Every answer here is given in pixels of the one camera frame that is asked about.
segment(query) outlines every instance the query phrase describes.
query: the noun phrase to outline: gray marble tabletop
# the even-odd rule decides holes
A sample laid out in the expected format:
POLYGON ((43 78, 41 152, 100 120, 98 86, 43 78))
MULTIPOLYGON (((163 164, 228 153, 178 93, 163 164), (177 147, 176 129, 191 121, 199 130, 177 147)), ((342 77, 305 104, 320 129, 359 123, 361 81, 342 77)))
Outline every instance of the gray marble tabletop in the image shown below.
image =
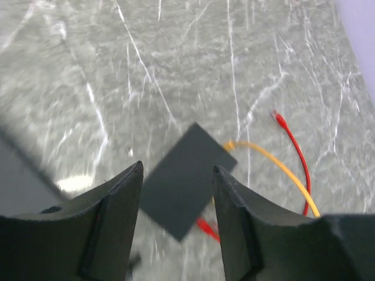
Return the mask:
MULTIPOLYGON (((71 197, 137 160, 147 176, 192 122, 304 181, 274 108, 321 213, 375 211, 374 107, 333 1, 0 2, 0 121, 71 197)), ((301 212, 277 167, 233 155, 236 178, 301 212)), ((179 244, 140 212, 133 250, 134 280, 224 280, 218 243, 196 228, 179 244)))

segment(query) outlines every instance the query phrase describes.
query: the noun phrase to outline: red wire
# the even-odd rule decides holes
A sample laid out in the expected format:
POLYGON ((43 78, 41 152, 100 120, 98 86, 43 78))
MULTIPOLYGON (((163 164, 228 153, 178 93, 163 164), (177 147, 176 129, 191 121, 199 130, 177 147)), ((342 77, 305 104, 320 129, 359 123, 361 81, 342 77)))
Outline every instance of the red wire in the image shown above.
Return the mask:
MULTIPOLYGON (((281 116, 281 114, 279 114, 276 110, 273 110, 272 111, 272 115, 275 117, 276 121, 279 123, 280 127, 282 127, 288 134, 289 138, 291 139, 294 147, 295 147, 295 150, 297 150, 297 153, 298 153, 298 156, 302 162, 302 165, 304 167, 304 171, 305 171, 305 177, 306 177, 306 189, 307 189, 307 192, 309 194, 311 194, 311 182, 310 182, 310 174, 309 174, 309 169, 307 167, 307 164, 306 164, 306 161, 305 161, 305 158, 304 158, 304 155, 302 154, 302 151, 301 149, 299 148, 298 146, 298 143, 297 141, 295 140, 291 130, 289 130, 288 128, 288 124, 287 122, 285 121, 285 119, 281 116)), ((309 211, 309 204, 307 203, 307 201, 305 202, 305 208, 304 208, 304 212, 303 212, 303 215, 307 215, 309 211)))
POLYGON ((218 234, 212 229, 212 227, 205 221, 203 218, 197 219, 198 227, 205 232, 208 236, 213 237, 216 241, 220 242, 220 237, 218 234))

